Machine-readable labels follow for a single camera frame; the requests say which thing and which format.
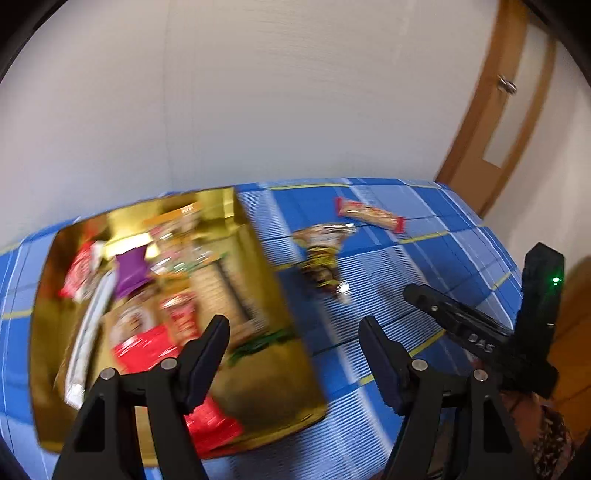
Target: snack package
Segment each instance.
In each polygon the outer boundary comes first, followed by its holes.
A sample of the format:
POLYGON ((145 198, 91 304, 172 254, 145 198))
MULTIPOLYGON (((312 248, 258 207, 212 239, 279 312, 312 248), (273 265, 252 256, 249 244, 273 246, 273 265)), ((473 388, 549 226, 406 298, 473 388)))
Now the snack package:
POLYGON ((132 335, 113 347, 113 355, 126 373, 144 372, 169 356, 177 357, 178 348, 168 339, 164 325, 132 335))
POLYGON ((337 215, 362 220, 394 233, 404 232, 404 218, 393 213, 342 197, 336 199, 337 215))
POLYGON ((142 245, 115 256, 118 264, 115 300, 126 297, 151 281, 150 266, 145 260, 147 249, 148 245, 142 245))
POLYGON ((201 333, 197 328, 196 295, 190 289, 164 297, 160 301, 160 309, 170 318, 171 330, 178 345, 199 338, 201 333))
POLYGON ((104 242, 85 242, 80 247, 68 269, 60 296, 80 303, 92 294, 91 290, 96 287, 96 281, 93 283, 93 280, 100 265, 104 244, 104 242))
POLYGON ((292 237, 306 249, 298 266, 317 288, 342 303, 350 302, 349 284, 340 278, 336 255, 346 238, 356 232, 352 223, 325 223, 294 232, 292 237))
MULTIPOLYGON (((191 312, 188 303, 192 294, 181 293, 177 294, 177 303, 168 308, 179 307, 176 312, 184 315, 185 322, 191 312)), ((149 286, 105 315, 105 322, 110 326, 113 355, 126 373, 149 370, 163 359, 177 357, 180 353, 170 341, 166 326, 158 324, 159 306, 156 287, 149 286)), ((240 423, 224 415, 209 396, 185 416, 185 421, 198 453, 206 453, 242 434, 240 423)))
POLYGON ((64 402, 79 410, 84 403, 86 380, 95 339, 117 281, 116 272, 99 269, 96 288, 76 309, 76 327, 57 371, 54 387, 64 402))
MULTIPOLYGON (((170 342, 164 325, 133 335, 113 348, 115 358, 125 367, 126 373, 144 372, 165 358, 176 358, 179 353, 179 349, 170 342)), ((225 445, 243 431, 240 423, 224 415, 209 395, 184 418, 199 454, 225 445)))
POLYGON ((172 212, 144 221, 145 227, 160 250, 166 250, 173 238, 190 233, 201 217, 201 204, 194 202, 172 212))
POLYGON ((211 252, 195 245, 190 236, 200 215, 201 205, 194 202, 144 222, 160 250, 151 267, 156 275, 187 274, 207 260, 211 252))
POLYGON ((111 347, 121 345, 159 324, 155 295, 156 288, 150 286, 107 314, 111 320, 108 328, 111 347))

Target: table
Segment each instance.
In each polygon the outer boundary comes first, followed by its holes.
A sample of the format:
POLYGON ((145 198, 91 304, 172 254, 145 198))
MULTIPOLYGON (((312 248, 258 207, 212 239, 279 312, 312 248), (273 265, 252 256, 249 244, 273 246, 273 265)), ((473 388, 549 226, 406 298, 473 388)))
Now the table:
MULTIPOLYGON (((208 460, 212 480, 370 478, 388 458, 401 425, 384 405, 356 338, 372 314, 391 339, 442 371, 466 373, 464 351, 427 315, 402 299, 408 283, 429 283, 506 326, 521 304, 521 274, 494 233, 445 185, 432 181, 333 178, 251 183, 237 195, 284 287, 298 333, 329 401, 327 417, 304 431, 248 453, 208 460), (294 264, 304 252, 293 231, 342 221, 335 197, 359 200, 407 219, 402 234, 356 222, 339 254, 353 302, 306 294, 294 264)), ((33 480, 51 478, 57 455, 35 436, 28 389, 28 341, 35 292, 56 233, 53 225, 0 254, 0 432, 33 480)), ((148 480, 161 478, 146 469, 148 480)))

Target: red wrapper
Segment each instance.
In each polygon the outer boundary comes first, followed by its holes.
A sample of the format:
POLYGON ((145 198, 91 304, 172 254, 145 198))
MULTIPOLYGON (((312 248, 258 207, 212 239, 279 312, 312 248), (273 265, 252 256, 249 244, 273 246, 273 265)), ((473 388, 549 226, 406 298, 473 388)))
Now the red wrapper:
MULTIPOLYGON (((164 358, 177 357, 179 350, 168 339, 164 325, 139 333, 113 348, 115 358, 127 373, 144 372, 164 358)), ((185 415, 185 422, 197 452, 202 455, 225 445, 242 434, 237 420, 224 415, 209 395, 203 404, 185 415)))
POLYGON ((180 345, 201 335, 197 328, 195 301, 196 295, 190 290, 185 290, 160 302, 160 308, 173 322, 177 343, 180 345))
POLYGON ((178 348, 168 339, 164 325, 138 333, 113 348, 115 358, 129 374, 145 372, 169 356, 178 357, 178 348))
POLYGON ((92 260, 92 242, 86 242, 80 247, 78 253, 74 257, 74 261, 66 274, 64 286, 60 290, 60 295, 69 299, 77 296, 79 290, 84 285, 86 279, 91 273, 92 260))
POLYGON ((341 197, 336 199, 337 215, 362 220, 394 233, 404 232, 404 218, 394 215, 392 212, 372 207, 365 203, 348 200, 341 197))

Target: metal screw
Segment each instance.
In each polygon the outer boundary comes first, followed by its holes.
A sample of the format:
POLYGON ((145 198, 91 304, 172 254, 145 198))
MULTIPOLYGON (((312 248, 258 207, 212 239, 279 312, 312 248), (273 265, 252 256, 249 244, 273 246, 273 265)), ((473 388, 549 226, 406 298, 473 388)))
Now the metal screw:
POLYGON ((162 360, 162 363, 160 363, 160 366, 165 370, 172 370, 177 366, 177 360, 175 358, 165 358, 162 360))
POLYGON ((496 86, 501 92, 508 93, 509 95, 515 95, 517 93, 517 87, 515 86, 515 83, 510 82, 505 77, 503 77, 503 75, 499 75, 497 78, 498 82, 496 86))
POLYGON ((105 368, 101 373, 100 373, 100 377, 103 380, 110 380, 111 378, 113 378, 115 376, 115 369, 114 368, 105 368))
POLYGON ((413 360, 411 365, 417 372, 422 372, 429 367, 429 364, 425 360, 422 360, 420 358, 413 360))
POLYGON ((474 370, 474 378, 476 378, 479 382, 484 382, 488 378, 488 374, 484 370, 474 370))

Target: gold box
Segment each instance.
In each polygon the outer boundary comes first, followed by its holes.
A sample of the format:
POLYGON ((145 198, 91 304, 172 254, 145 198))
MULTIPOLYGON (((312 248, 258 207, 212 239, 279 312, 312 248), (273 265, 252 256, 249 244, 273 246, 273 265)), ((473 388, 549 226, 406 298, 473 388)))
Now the gold box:
MULTIPOLYGON (((267 262, 255 232, 231 187, 184 193, 123 207, 62 229, 49 250, 35 298, 30 339, 30 388, 33 417, 40 445, 59 452, 76 410, 67 406, 54 387, 67 346, 75 336, 78 305, 58 295, 66 272, 85 235, 100 232, 106 241, 105 257, 149 243, 143 221, 189 203, 203 205, 202 221, 194 233, 216 252, 227 252, 257 308, 271 330, 290 327, 281 286, 267 262)), ((148 249, 147 256, 154 255, 148 249)), ((106 367, 113 366, 111 349, 100 331, 90 360, 87 389, 106 367)), ((244 357, 232 368, 220 370, 212 395, 229 415, 240 421, 244 434, 211 456, 243 452, 279 440, 319 420, 327 403, 301 340, 271 345, 244 357)), ((156 466, 145 407, 136 408, 138 435, 145 466, 156 466)))

